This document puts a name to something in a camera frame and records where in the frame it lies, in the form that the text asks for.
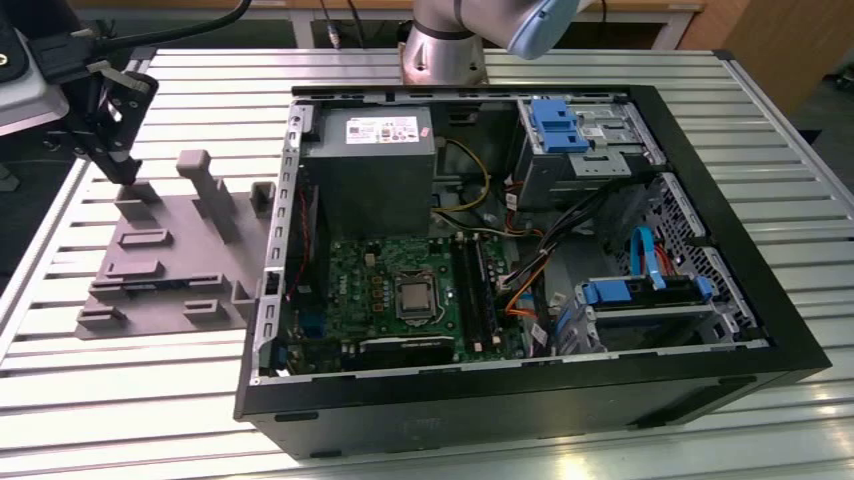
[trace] wire bundle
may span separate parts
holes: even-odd
[[[517,290],[517,293],[514,294],[510,302],[507,303],[505,313],[507,313],[509,315],[531,316],[527,312],[518,310],[515,308],[515,304],[519,301],[519,298],[522,297],[525,291],[530,288],[531,284],[546,270],[549,258],[551,257],[551,254],[554,253],[561,241],[571,233],[575,227],[582,225],[585,222],[587,222],[587,220],[593,218],[597,211],[607,201],[609,196],[614,192],[629,185],[645,183],[650,179],[650,175],[639,175],[631,178],[611,180],[602,187],[599,187],[595,192],[590,193],[573,207],[570,207],[566,212],[563,212],[561,217],[558,217],[558,220],[555,220],[551,227],[543,234],[543,237],[537,246],[534,257],[525,264],[522,264],[522,266],[517,270],[514,270],[505,278],[505,285],[507,285],[515,282],[526,273],[531,272],[526,281],[522,283],[522,286]]]

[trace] black cable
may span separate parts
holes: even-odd
[[[323,10],[323,16],[326,17],[327,25],[332,23],[332,19],[330,18],[330,10],[326,8],[326,0],[320,0],[320,9]]]
[[[115,52],[116,50],[123,50],[126,48],[156,45],[159,43],[172,42],[175,40],[180,40],[182,38],[212,32],[214,30],[218,30],[235,23],[240,19],[240,17],[243,17],[243,14],[250,9],[251,4],[252,0],[240,0],[240,4],[238,5],[238,7],[226,16],[218,18],[216,20],[211,20],[210,22],[198,23],[195,25],[190,25],[188,27],[175,28],[172,30],[143,33],[140,35],[131,35],[128,37],[119,37],[104,40],[98,47],[98,53],[106,54],[110,52]]]
[[[356,35],[359,36],[359,47],[364,48],[364,26],[362,25],[362,19],[359,18],[359,11],[356,10],[356,6],[352,4],[352,0],[347,0],[347,5],[350,6],[350,13],[352,14],[352,19],[356,22]]]

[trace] gray plastic stand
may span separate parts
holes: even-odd
[[[82,339],[246,327],[258,304],[275,188],[230,194],[204,150],[180,154],[178,172],[198,196],[123,187],[122,220],[78,317]]]

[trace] aluminum table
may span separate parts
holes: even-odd
[[[119,219],[118,186],[79,161],[0,301],[0,476],[850,477],[854,199],[742,68],[653,51],[489,52],[487,65],[495,84],[658,86],[833,368],[678,428],[298,464],[231,418],[242,331],[74,337]],[[160,50],[132,68],[162,81],[134,148],[162,194],[192,192],[183,149],[211,152],[232,192],[275,180],[292,85],[401,82],[394,50]]]

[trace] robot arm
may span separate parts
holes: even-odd
[[[40,127],[48,150],[74,152],[114,183],[132,184],[142,162],[130,152],[158,81],[115,70],[107,55],[210,32],[251,3],[210,22],[108,39],[83,29],[66,0],[0,0],[0,135]]]
[[[486,79],[478,36],[527,60],[541,57],[594,0],[415,0],[403,54],[407,83],[471,85]]]

